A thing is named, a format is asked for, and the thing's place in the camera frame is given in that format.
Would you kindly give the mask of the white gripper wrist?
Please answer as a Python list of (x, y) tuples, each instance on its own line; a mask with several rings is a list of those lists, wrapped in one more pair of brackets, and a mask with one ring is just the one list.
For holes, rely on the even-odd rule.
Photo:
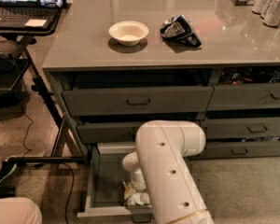
[(147, 187), (142, 171), (140, 169), (136, 169), (131, 172), (131, 183), (125, 183), (125, 200), (129, 199), (134, 194), (134, 189), (137, 191), (142, 191), (145, 190)]

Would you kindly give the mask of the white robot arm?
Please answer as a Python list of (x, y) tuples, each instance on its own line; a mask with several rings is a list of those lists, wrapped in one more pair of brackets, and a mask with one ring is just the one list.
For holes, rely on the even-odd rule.
[(145, 182), (156, 224), (215, 224), (185, 162), (205, 143), (190, 121), (152, 120), (138, 129), (122, 166), (134, 184)]

